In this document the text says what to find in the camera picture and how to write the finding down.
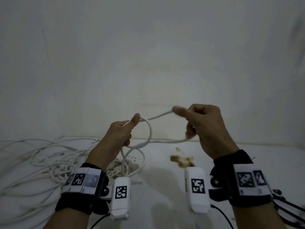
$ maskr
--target person's left hand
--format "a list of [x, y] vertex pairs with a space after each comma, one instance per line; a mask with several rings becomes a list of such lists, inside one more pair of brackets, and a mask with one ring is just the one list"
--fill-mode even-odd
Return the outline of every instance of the person's left hand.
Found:
[[86, 163], [96, 165], [106, 172], [107, 166], [119, 154], [121, 146], [129, 145], [131, 131], [139, 121], [140, 114], [136, 113], [129, 123], [128, 121], [113, 122], [104, 138], [89, 153]]

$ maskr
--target black wrist strap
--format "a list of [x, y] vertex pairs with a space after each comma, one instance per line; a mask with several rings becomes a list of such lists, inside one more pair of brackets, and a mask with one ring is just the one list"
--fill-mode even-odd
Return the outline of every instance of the black wrist strap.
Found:
[[[98, 166], [89, 163], [83, 163], [81, 167], [100, 169]], [[59, 211], [64, 208], [72, 208], [90, 215], [92, 213], [92, 205], [100, 200], [101, 190], [103, 190], [109, 182], [105, 172], [102, 170], [101, 172], [104, 173], [104, 175], [101, 174], [97, 184], [99, 188], [96, 189], [94, 195], [82, 193], [63, 193], [56, 205], [55, 210]]]
[[214, 164], [210, 175], [218, 180], [221, 188], [209, 191], [213, 200], [229, 200], [231, 205], [238, 207], [259, 206], [271, 202], [263, 173], [254, 167], [244, 150], [220, 157]]

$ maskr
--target brown stain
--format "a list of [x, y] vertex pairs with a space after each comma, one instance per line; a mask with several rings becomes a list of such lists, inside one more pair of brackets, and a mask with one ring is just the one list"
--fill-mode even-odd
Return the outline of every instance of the brown stain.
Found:
[[185, 169], [187, 167], [195, 167], [195, 164], [193, 163], [193, 161], [194, 161], [193, 157], [182, 157], [179, 155], [171, 155], [170, 161], [177, 162], [178, 166], [183, 169]]

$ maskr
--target wristband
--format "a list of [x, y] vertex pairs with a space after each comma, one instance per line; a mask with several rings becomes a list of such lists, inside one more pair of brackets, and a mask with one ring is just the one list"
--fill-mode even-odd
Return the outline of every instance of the wristband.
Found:
[[88, 215], [92, 206], [100, 202], [101, 191], [108, 185], [108, 177], [96, 165], [84, 163], [75, 174], [71, 174], [62, 188], [61, 197], [55, 210], [72, 208]]
[[252, 207], [271, 202], [268, 183], [244, 150], [217, 158], [210, 175], [217, 186], [209, 190], [215, 201], [229, 200], [238, 207]]

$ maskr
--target qr code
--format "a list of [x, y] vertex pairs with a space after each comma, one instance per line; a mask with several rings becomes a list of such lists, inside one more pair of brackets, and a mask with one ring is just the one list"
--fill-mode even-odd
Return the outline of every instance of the qr code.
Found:
[[193, 193], [200, 193], [205, 194], [206, 191], [204, 189], [204, 180], [203, 179], [191, 179], [192, 182], [192, 192]]
[[74, 177], [74, 174], [71, 174], [71, 175], [68, 177], [68, 179], [67, 179], [67, 181], [66, 181], [66, 183], [65, 183], [65, 186], [67, 186], [67, 185], [70, 184], [70, 182], [72, 181], [73, 177]]
[[127, 197], [127, 186], [116, 187], [115, 198], [126, 198]]
[[251, 172], [237, 172], [240, 187], [255, 187]]
[[75, 174], [75, 177], [72, 182], [72, 186], [81, 186], [83, 184], [83, 181], [85, 179], [86, 174], [85, 173], [77, 173]]
[[261, 170], [254, 170], [253, 173], [258, 186], [267, 185], [263, 172]]
[[85, 187], [96, 187], [98, 183], [99, 175], [87, 174], [84, 186]]

